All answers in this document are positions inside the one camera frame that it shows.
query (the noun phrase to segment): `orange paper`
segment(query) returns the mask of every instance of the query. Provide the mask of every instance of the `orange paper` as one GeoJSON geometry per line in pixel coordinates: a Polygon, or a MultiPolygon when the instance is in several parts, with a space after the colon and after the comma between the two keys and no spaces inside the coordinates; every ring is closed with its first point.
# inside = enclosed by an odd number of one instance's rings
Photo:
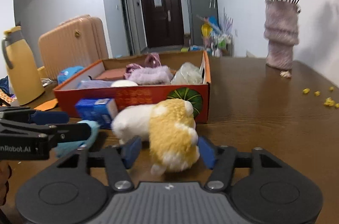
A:
{"type": "Polygon", "coordinates": [[[53,100],[43,103],[40,106],[37,106],[35,109],[40,110],[40,111],[47,111],[47,110],[55,108],[57,104],[58,104],[58,99],[53,99],[53,100]]]}

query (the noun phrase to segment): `yellow thermos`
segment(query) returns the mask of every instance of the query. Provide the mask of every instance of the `yellow thermos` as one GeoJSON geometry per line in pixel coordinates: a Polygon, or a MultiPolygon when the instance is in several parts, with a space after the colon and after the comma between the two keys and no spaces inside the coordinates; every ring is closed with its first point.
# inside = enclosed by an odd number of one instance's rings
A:
{"type": "Polygon", "coordinates": [[[2,53],[7,73],[20,105],[25,105],[44,93],[32,50],[24,39],[21,27],[5,31],[2,53]]]}

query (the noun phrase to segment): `gray refrigerator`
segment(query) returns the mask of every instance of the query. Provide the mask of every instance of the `gray refrigerator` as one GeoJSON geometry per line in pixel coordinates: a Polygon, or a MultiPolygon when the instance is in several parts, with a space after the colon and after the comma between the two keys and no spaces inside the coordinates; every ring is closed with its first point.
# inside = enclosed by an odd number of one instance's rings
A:
{"type": "Polygon", "coordinates": [[[216,0],[215,8],[213,2],[210,8],[210,0],[187,0],[187,3],[189,7],[191,43],[192,45],[203,45],[201,26],[204,22],[197,18],[197,15],[203,18],[214,16],[218,21],[218,0],[216,0]]]}

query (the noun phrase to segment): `paper notice on door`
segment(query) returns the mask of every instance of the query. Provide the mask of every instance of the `paper notice on door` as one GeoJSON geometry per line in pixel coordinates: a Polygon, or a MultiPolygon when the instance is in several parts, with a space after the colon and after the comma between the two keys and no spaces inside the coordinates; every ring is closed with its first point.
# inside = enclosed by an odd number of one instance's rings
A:
{"type": "Polygon", "coordinates": [[[161,0],[154,0],[154,7],[162,7],[162,1],[161,0]]]}

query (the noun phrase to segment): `yellow and white plush toy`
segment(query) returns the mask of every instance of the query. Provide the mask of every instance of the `yellow and white plush toy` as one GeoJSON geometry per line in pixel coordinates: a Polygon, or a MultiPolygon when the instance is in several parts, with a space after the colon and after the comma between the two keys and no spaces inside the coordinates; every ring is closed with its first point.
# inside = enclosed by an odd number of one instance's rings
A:
{"type": "Polygon", "coordinates": [[[180,172],[198,161],[198,135],[190,102],[170,99],[156,104],[150,114],[149,134],[153,175],[180,172]]]}

